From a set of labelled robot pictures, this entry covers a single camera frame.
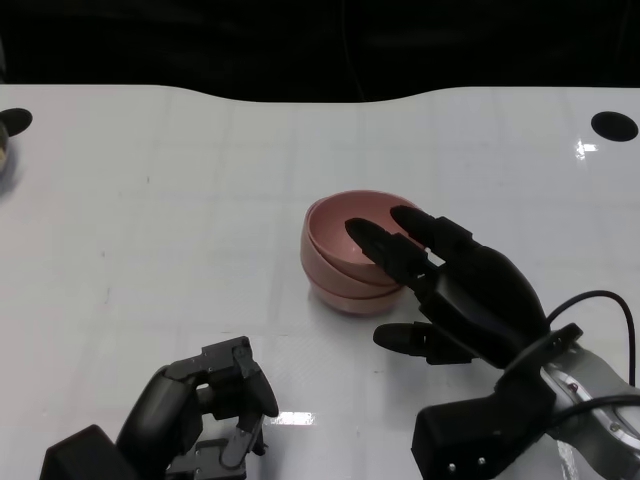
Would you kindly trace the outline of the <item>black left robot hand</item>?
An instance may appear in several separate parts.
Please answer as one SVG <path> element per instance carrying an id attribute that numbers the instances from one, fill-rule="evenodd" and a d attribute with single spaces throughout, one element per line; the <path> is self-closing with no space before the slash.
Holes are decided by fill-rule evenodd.
<path id="1" fill-rule="evenodd" d="M 275 394 L 246 336 L 160 368 L 116 440 L 142 479 L 245 479 L 246 456 L 266 453 L 262 425 Z"/>

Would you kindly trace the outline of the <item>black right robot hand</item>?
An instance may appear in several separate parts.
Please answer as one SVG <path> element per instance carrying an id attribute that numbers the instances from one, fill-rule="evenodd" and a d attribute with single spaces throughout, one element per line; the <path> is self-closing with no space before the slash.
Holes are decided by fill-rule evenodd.
<path id="1" fill-rule="evenodd" d="M 373 341 L 431 365 L 480 358 L 504 369 L 550 326 L 530 282 L 503 254 L 445 217 L 409 206 L 390 210 L 401 232 L 363 218 L 345 229 L 362 253 L 411 290 L 424 321 L 377 327 Z"/>

